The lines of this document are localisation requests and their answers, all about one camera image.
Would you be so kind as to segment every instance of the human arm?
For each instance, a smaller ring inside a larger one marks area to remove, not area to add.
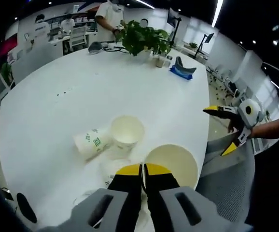
[[[115,28],[112,27],[111,25],[109,25],[107,23],[106,19],[103,18],[102,16],[99,16],[99,15],[96,16],[96,21],[101,27],[103,27],[106,30],[109,30],[109,31],[114,31],[115,30]]]
[[[233,121],[228,126],[228,132],[232,131],[234,131]],[[279,119],[253,127],[249,138],[278,139]]]
[[[107,20],[105,19],[106,13],[108,10],[107,4],[101,4],[97,13],[96,13],[96,22],[106,30],[109,30],[114,33],[115,28],[112,27]]]
[[[72,27],[75,27],[75,20],[74,19],[71,19],[71,24],[72,24]]]

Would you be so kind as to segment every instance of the paper cup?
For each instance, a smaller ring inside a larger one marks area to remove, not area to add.
[[[121,116],[112,122],[111,135],[114,145],[121,151],[130,151],[145,133],[141,121],[133,116]]]
[[[111,146],[112,139],[106,130],[90,130],[74,136],[76,147],[81,156],[88,160]]]
[[[197,183],[197,164],[193,155],[177,145],[162,145],[152,150],[145,163],[152,163],[169,169],[178,184],[195,189]]]

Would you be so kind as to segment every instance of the cable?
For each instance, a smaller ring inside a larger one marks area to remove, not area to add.
[[[120,50],[122,49],[122,47],[120,47],[119,49],[111,49],[111,48],[103,48],[104,51],[106,52],[120,52]]]
[[[124,47],[114,47],[114,49],[103,47],[102,49],[106,52],[122,52],[129,54],[129,52]]]

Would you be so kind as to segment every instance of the green leaves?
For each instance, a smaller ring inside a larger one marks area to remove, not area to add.
[[[197,44],[196,43],[189,43],[191,48],[197,48]]]
[[[119,35],[123,46],[132,55],[137,56],[145,47],[153,50],[153,54],[170,52],[170,46],[167,38],[168,33],[164,30],[155,30],[152,27],[142,28],[139,22],[134,20],[124,24],[124,29]]]

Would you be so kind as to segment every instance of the white shirt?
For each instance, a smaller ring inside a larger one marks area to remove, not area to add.
[[[60,24],[61,29],[64,30],[66,33],[69,33],[70,30],[72,30],[74,26],[75,26],[75,21],[72,18],[65,19]]]
[[[34,40],[33,47],[47,44],[49,37],[47,34],[51,31],[51,27],[43,20],[39,20],[34,24],[34,29],[30,35],[30,40]]]
[[[120,21],[124,19],[124,9],[122,6],[119,6],[120,11],[114,11],[112,4],[110,2],[102,3],[99,6],[99,9],[96,13],[96,16],[102,16],[106,19],[106,22],[111,25],[113,28],[118,27],[120,25]],[[114,41],[114,34],[104,29],[101,25],[98,24],[98,41]]]

